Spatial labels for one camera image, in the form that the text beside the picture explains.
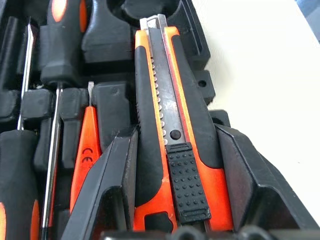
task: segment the tool case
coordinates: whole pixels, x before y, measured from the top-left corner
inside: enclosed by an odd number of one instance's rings
[[[21,114],[24,128],[37,135],[34,154],[30,153],[30,165],[36,176],[40,216],[56,100],[55,90],[43,86],[40,80],[42,69],[50,58],[48,5],[48,0],[0,2],[0,133],[16,129]],[[86,0],[85,7],[88,26],[81,43],[81,81],[79,87],[63,90],[58,109],[62,134],[51,239],[320,239],[319,226],[284,177],[255,149],[241,129],[230,126],[228,113],[224,110],[212,110],[209,114],[217,136],[212,148],[220,152],[233,231],[205,232],[195,224],[181,226],[172,233],[164,232],[161,226],[167,224],[166,219],[152,220],[151,215],[146,231],[134,232],[136,177],[141,179],[145,174],[137,163],[139,118],[135,33],[140,29],[139,20],[164,14],[168,26],[177,27],[196,87],[207,105],[214,101],[215,73],[204,70],[210,52],[192,0]],[[34,21],[37,35],[30,73],[31,89],[21,100],[29,17]],[[95,84],[91,100],[96,108],[102,155],[88,173],[70,215],[75,161],[85,109],[89,106],[89,81]],[[6,151],[3,146],[0,146],[0,174],[5,171],[1,162]],[[0,235],[0,239],[17,238]]]

